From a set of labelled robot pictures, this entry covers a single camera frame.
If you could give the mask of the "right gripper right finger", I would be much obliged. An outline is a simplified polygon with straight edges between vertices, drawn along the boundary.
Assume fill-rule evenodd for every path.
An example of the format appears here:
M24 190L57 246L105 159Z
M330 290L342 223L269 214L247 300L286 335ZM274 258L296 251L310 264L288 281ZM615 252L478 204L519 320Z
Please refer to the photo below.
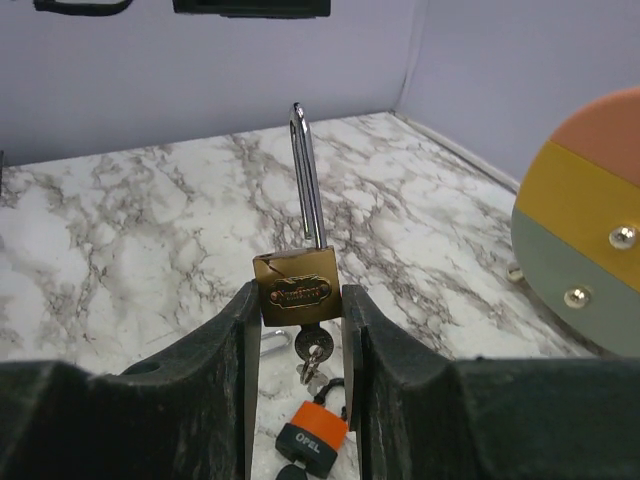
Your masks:
M449 360L342 290L349 428L364 479L635 479L639 364Z

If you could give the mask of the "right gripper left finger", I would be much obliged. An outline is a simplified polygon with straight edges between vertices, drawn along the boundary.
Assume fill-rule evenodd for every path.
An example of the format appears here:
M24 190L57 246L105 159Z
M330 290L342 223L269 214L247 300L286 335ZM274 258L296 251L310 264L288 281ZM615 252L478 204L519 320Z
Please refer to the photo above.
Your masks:
M246 283L211 320L124 372L1 366L5 479L247 479L260 308Z

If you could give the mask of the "orange black padlock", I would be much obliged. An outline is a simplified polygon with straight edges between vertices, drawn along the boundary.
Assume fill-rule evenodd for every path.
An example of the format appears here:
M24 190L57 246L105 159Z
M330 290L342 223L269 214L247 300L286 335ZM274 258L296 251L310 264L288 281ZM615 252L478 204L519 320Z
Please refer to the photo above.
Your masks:
M333 378L312 400L305 400L275 441L276 450L287 460L301 461L320 479L328 478L348 432L346 407L340 413L326 407L328 394L343 386L343 378Z

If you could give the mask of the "small brass padlock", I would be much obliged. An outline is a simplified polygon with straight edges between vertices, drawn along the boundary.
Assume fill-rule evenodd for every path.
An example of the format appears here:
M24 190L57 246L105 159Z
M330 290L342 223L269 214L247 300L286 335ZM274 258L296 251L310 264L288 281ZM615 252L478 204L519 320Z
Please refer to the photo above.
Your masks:
M311 128L298 102L289 114L296 184L308 248L261 254L253 259L260 311L266 327L298 326L294 347L302 361L300 382L309 384L333 353L334 341L320 323L342 312L333 246L327 243Z

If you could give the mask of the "black-headed keys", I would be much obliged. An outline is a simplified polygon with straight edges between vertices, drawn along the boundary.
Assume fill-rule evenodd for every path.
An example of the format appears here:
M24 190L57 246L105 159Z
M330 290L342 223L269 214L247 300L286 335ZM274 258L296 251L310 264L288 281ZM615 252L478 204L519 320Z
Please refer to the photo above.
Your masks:
M296 464L285 465L277 474L275 480L308 480L304 468Z

